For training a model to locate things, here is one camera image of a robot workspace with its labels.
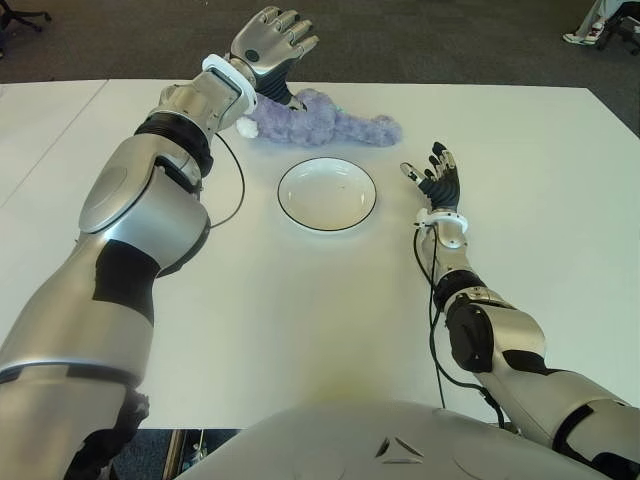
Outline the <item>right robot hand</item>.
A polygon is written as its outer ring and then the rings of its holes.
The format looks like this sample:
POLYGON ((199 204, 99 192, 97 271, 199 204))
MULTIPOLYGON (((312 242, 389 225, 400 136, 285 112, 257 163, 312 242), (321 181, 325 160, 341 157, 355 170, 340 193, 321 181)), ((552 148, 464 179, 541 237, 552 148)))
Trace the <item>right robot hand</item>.
POLYGON ((408 162, 401 163, 400 170, 429 200, 432 210, 457 212, 461 190, 453 154, 444 144, 435 142, 428 161, 431 168, 423 173, 408 162))

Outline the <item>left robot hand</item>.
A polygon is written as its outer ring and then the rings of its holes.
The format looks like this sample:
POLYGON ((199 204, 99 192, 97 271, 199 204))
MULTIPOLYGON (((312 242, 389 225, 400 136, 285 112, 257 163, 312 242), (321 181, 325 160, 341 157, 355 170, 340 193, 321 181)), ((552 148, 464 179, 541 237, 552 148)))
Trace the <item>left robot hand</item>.
POLYGON ((305 111, 287 85, 293 66, 319 43, 311 33, 313 23, 296 10, 268 6, 254 15, 235 36, 230 62, 254 90, 290 110, 305 111))

